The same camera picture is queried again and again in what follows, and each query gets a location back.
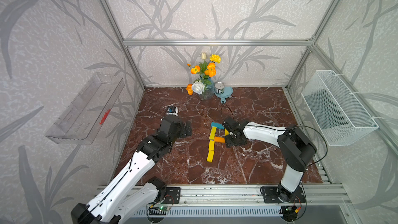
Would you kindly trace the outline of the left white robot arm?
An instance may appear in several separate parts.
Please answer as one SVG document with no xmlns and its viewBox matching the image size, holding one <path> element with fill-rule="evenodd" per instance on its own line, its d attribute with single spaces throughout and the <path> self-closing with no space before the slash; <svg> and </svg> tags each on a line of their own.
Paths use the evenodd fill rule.
<svg viewBox="0 0 398 224">
<path fill-rule="evenodd" d="M 154 135 L 142 140 L 131 160 L 119 174 L 87 204 L 78 203 L 71 211 L 75 224 L 123 224 L 139 209 L 162 202 L 166 197 L 166 183 L 154 177 L 140 190 L 132 188 L 166 154 L 176 140 L 192 135 L 190 122 L 179 116 L 166 115 Z"/>
</svg>

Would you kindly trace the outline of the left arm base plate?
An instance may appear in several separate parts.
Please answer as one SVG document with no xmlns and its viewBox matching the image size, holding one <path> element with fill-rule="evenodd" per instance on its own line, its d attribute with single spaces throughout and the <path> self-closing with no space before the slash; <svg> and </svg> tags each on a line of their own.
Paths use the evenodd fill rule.
<svg viewBox="0 0 398 224">
<path fill-rule="evenodd" d="M 179 204 L 180 196 L 180 187 L 167 187 L 162 204 Z"/>
</svg>

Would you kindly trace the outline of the orange block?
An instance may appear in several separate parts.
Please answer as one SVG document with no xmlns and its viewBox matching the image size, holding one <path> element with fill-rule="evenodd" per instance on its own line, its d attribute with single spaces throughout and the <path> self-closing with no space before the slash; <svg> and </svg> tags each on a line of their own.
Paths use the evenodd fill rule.
<svg viewBox="0 0 398 224">
<path fill-rule="evenodd" d="M 218 143 L 225 143 L 226 141 L 225 141 L 225 138 L 222 138 L 222 137 L 215 137 L 214 138 L 214 141 L 215 142 L 218 142 Z"/>
</svg>

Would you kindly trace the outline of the teal long block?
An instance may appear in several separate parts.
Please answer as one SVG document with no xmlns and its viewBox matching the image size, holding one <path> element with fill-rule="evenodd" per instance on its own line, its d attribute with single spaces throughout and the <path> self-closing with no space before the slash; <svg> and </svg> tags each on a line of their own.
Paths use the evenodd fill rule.
<svg viewBox="0 0 398 224">
<path fill-rule="evenodd" d="M 216 128 L 218 128 L 218 129 L 224 130 L 224 126 L 223 126 L 222 124 L 220 124 L 220 123 L 212 122 L 212 123 L 211 123 L 211 127 L 216 127 Z"/>
</svg>

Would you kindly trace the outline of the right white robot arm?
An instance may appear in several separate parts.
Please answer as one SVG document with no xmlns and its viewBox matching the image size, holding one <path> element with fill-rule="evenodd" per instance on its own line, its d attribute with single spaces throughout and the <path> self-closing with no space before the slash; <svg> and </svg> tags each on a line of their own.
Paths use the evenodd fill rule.
<svg viewBox="0 0 398 224">
<path fill-rule="evenodd" d="M 255 122 L 237 122 L 228 117 L 223 123 L 229 134 L 226 146 L 243 146 L 248 140 L 258 140 L 278 147 L 287 163 L 284 176 L 276 190 L 276 197 L 289 203 L 297 195 L 303 175 L 313 159 L 317 148 L 296 125 L 270 127 Z"/>
</svg>

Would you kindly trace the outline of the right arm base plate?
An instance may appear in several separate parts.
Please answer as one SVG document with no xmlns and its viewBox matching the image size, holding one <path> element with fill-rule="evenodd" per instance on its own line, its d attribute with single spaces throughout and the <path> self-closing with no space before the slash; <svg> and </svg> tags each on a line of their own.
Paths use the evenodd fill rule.
<svg viewBox="0 0 398 224">
<path fill-rule="evenodd" d="M 304 190 L 298 186 L 294 192 L 289 192 L 281 185 L 263 186 L 260 188 L 264 203 L 293 203 L 298 200 L 299 203 L 306 203 Z"/>
</svg>

